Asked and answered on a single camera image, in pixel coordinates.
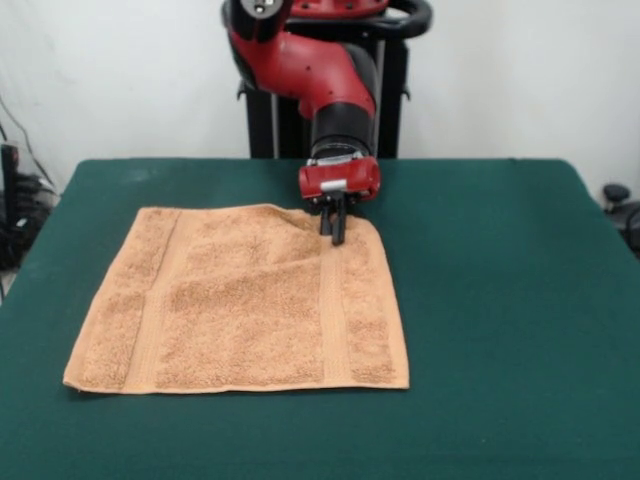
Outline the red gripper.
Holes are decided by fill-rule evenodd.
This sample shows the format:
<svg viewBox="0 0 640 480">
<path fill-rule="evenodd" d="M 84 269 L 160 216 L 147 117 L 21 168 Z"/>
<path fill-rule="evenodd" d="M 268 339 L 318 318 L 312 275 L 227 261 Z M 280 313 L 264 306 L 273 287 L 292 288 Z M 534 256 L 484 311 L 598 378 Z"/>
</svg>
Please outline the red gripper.
<svg viewBox="0 0 640 480">
<path fill-rule="evenodd" d="M 380 189 L 381 172 L 372 156 L 309 159 L 299 170 L 298 184 L 303 199 L 323 198 L 319 202 L 320 234 L 332 236 L 332 245 L 340 246 L 345 241 L 347 199 L 345 195 L 338 195 L 335 200 L 326 196 L 341 192 L 358 200 L 370 200 Z"/>
</svg>

